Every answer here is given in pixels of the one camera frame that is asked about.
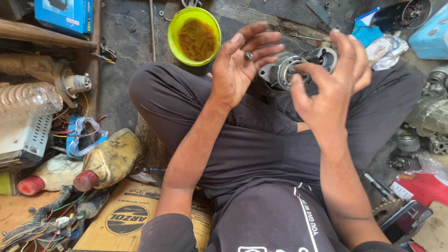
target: dirty floor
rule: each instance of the dirty floor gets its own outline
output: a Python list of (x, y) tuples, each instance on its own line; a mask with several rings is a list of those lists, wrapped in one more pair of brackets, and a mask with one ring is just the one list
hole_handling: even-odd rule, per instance
[[(434, 1), (434, 8), (439, 9), (448, 0)], [(236, 31), (246, 24), (256, 21), (267, 21), (270, 30), (283, 34), (298, 34), (308, 37), (321, 38), (326, 32), (317, 27), (320, 19), (306, 6), (307, 0), (202, 0), (203, 8), (208, 10), (217, 19), (222, 40), (229, 40)], [(330, 0), (327, 14), (333, 17), (342, 27), (345, 34), (353, 28), (354, 19), (376, 8), (396, 3), (394, 0)], [(103, 0), (105, 6), (101, 14), (101, 33), (107, 40), (107, 46), (117, 51), (115, 65), (102, 62), (100, 66), (99, 114), (107, 115), (107, 123), (103, 129), (113, 134), (121, 128), (130, 128), (143, 140), (148, 148), (144, 164), (147, 168), (165, 169), (171, 157), (163, 144), (146, 123), (139, 117), (128, 95), (128, 82), (137, 68), (145, 63), (152, 62), (151, 28), (149, 20), (149, 3), (147, 0)], [(154, 0), (154, 26), (155, 26), (155, 53), (157, 61), (175, 64), (191, 73), (204, 75), (211, 72), (212, 63), (203, 67), (189, 67), (180, 63), (171, 53), (167, 34), (169, 22), (183, 5), (180, 0)], [(402, 32), (406, 39), (413, 30)], [(315, 41), (310, 39), (296, 39), (284, 36), (282, 43), (286, 50), (294, 53), (309, 51), (317, 47)], [(395, 69), (407, 70), (414, 73), (422, 81), (431, 69), (445, 64), (444, 61), (420, 60), (411, 48), (400, 57)], [(386, 183), (392, 181), (396, 175), (388, 170), (385, 162), (388, 154), (394, 149), (394, 141), (389, 141), (380, 150), (369, 172), (375, 178), (381, 178)], [(161, 185), (163, 174), (151, 171), (151, 175)], [(372, 204), (379, 204), (380, 197), (375, 191), (369, 190)]]

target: blue cardboard box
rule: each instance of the blue cardboard box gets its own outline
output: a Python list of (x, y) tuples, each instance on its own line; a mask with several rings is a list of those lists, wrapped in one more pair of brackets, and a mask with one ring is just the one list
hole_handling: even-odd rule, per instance
[(87, 40), (92, 33), (93, 0), (34, 0), (35, 18), (49, 30)]

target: yellow bucket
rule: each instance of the yellow bucket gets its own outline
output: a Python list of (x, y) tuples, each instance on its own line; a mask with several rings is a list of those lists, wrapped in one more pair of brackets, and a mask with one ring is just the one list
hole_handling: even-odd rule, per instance
[[(181, 50), (181, 46), (179, 44), (179, 39), (177, 37), (178, 31), (183, 27), (185, 24), (185, 21), (190, 19), (191, 17), (197, 18), (200, 21), (210, 25), (210, 27), (213, 29), (213, 33), (216, 37), (216, 46), (215, 51), (210, 56), (210, 58), (204, 60), (204, 61), (194, 61), (189, 59)], [(198, 7), (188, 7), (185, 9), (180, 10), (178, 13), (174, 15), (174, 17), (171, 20), (171, 23), (168, 28), (168, 43), (171, 51), (173, 52), (174, 56), (178, 60), (180, 60), (182, 63), (191, 65), (191, 66), (201, 66), (209, 63), (210, 61), (215, 58), (216, 54), (219, 51), (219, 48), (221, 46), (221, 29), (216, 21), (216, 19), (206, 10)]]

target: white plastic bottle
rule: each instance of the white plastic bottle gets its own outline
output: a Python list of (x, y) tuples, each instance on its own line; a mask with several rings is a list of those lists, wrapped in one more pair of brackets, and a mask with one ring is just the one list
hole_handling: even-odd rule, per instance
[(10, 120), (54, 114), (62, 109), (62, 98), (46, 82), (0, 88), (0, 118)]
[(82, 171), (82, 165), (83, 161), (59, 154), (36, 168), (17, 187), (25, 195), (34, 195), (41, 190), (59, 191), (62, 186), (73, 185), (74, 178)]

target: dark pants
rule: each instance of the dark pants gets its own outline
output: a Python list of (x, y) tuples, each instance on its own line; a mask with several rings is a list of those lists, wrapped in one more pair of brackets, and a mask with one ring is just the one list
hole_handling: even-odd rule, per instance
[[(174, 153), (201, 113), (211, 82), (208, 76), (156, 62), (132, 76), (129, 95), (149, 127)], [(422, 87), (410, 74), (382, 70), (373, 72), (371, 85), (352, 97), (346, 127), (359, 174), (410, 113)], [(199, 181), (208, 197), (232, 193), (257, 178), (304, 182), (320, 191), (320, 149), (313, 133), (297, 133), (300, 118), (288, 94), (270, 102), (272, 106), (246, 94), (230, 112)]]

